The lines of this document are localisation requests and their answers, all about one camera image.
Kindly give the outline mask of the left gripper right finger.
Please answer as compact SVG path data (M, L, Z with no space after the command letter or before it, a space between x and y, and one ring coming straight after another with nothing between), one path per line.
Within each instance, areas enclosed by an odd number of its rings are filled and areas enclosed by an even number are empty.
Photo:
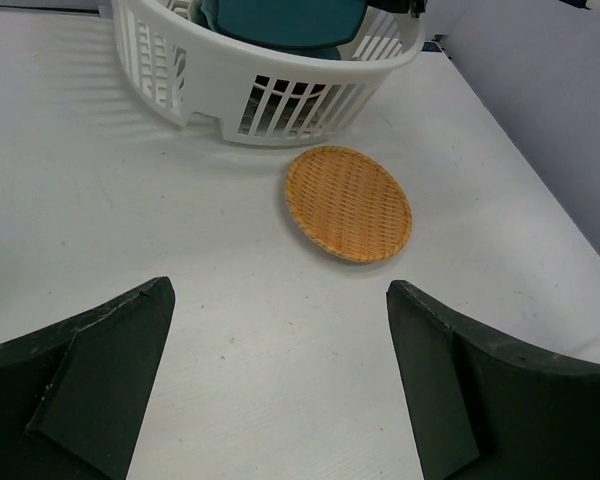
M427 479L600 479L600 364L539 348L397 280L388 320Z

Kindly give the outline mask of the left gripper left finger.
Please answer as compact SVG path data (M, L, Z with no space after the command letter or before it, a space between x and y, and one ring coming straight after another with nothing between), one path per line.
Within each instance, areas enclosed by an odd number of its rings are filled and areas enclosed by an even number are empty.
M175 308L167 277L0 344L0 479L124 479Z

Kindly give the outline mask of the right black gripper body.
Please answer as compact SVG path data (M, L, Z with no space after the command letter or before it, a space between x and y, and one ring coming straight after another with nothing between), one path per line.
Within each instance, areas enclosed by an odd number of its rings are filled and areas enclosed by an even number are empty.
M369 0L369 6L392 14L419 18L426 11L426 0Z

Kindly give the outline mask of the teal scalloped round plate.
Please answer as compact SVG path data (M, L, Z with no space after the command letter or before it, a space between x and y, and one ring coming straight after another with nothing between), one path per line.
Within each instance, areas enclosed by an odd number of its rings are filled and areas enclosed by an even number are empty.
M188 7L188 19L192 23L198 24L201 27L219 33L220 30L216 26L215 17L211 12L212 4L213 1L191 1ZM341 54L337 47L326 47L318 49L289 49L268 46L268 49L291 55L318 58L323 60L339 61L341 59Z

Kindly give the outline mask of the dark teal square plate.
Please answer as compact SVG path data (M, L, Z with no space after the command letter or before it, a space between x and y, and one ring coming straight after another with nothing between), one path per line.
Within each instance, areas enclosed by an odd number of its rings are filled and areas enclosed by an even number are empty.
M317 49L353 39L366 15L365 1L223 0L210 7L214 26L252 44Z

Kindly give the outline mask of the red rimmed cream plate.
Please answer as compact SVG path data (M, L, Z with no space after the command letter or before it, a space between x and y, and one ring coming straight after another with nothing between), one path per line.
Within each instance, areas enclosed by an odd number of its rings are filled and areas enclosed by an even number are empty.
M323 84L291 82L289 80L272 79L267 76L258 75L255 78L249 99L261 100L269 87L271 87L269 99L276 101L282 99L287 92L289 92L290 99L298 100L305 94L307 94L309 98L316 97L326 89L326 86Z

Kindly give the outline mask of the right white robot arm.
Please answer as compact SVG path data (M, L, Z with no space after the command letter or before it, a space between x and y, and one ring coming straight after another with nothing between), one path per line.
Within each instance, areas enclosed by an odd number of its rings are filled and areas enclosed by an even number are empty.
M600 0L560 0L573 8L600 13ZM410 14L418 18L426 11L427 0L368 0L367 5L385 12Z

